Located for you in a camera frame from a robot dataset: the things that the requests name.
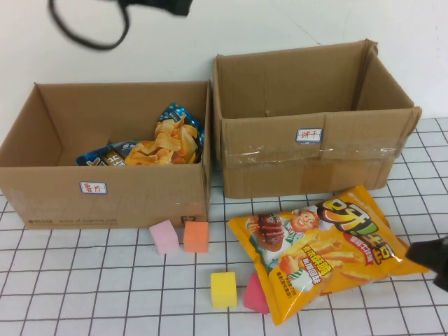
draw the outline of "white wall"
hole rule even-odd
[[[57,0],[79,32],[112,41],[116,5]],[[125,42],[94,52],[53,26],[46,0],[0,1],[0,142],[32,83],[208,79],[217,53],[369,38],[424,117],[448,116],[447,0],[194,0],[187,19],[135,7]]]

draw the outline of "black cable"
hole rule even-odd
[[[120,43],[122,43],[123,40],[125,39],[128,31],[129,31],[129,27],[130,27],[130,19],[129,19],[129,15],[127,14],[127,5],[128,5],[128,2],[126,0],[118,0],[118,6],[120,7],[120,10],[122,13],[123,22],[125,23],[125,28],[123,30],[123,33],[121,34],[121,37],[115,43],[104,44],[104,43],[98,43],[98,42],[88,40],[82,36],[79,36],[79,35],[73,33],[61,20],[59,14],[57,14],[57,11],[55,8],[55,0],[48,0],[48,10],[50,11],[50,14],[51,14],[53,20],[55,21],[56,25],[62,30],[62,32],[69,39],[81,44],[82,46],[85,46],[85,47],[88,47],[91,49],[95,49],[95,50],[100,50],[100,51],[112,50],[112,49],[118,47],[120,45]]]

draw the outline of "pink foam cube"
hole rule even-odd
[[[164,220],[149,228],[154,238],[155,247],[160,255],[175,252],[179,249],[179,238],[170,220]]]
[[[244,292],[244,306],[262,314],[269,313],[265,292],[256,273],[253,273]]]

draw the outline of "cartoon chef illustration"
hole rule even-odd
[[[308,209],[296,211],[290,220],[278,214],[269,213],[253,216],[247,223],[247,230],[251,233],[251,243],[260,255],[267,273],[279,265],[279,258],[299,241],[306,231],[316,228],[329,230],[331,224],[322,222],[316,212]],[[311,277],[305,269],[300,268],[299,260],[293,256],[283,257],[281,270],[288,275],[294,288],[299,291],[312,289]]]

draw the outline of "chip bag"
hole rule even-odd
[[[426,272],[363,186],[301,210],[232,219],[277,326],[318,295]]]
[[[126,165],[197,163],[204,147],[204,128],[187,110],[170,104],[159,118],[154,141],[141,141]]]
[[[125,158],[138,141],[112,143],[76,158],[78,166],[125,166]]]

